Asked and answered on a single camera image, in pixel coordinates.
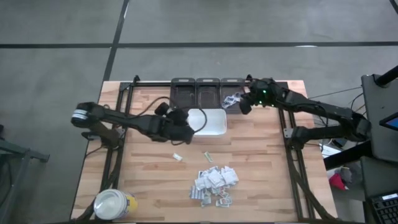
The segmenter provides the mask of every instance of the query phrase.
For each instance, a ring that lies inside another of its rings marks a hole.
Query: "gray floor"
[[[2,0],[0,44],[111,43],[122,3]],[[131,0],[121,42],[398,41],[397,20],[388,0]],[[48,164],[32,161],[13,223],[68,219],[86,149],[70,116],[78,102],[98,99],[108,56],[109,49],[0,49],[4,137],[51,154]],[[119,49],[110,80],[250,73],[304,80],[316,96],[360,86],[361,75],[397,62],[398,47]],[[319,100],[347,106],[359,93]],[[345,198],[337,192],[339,216],[357,220],[356,202]]]

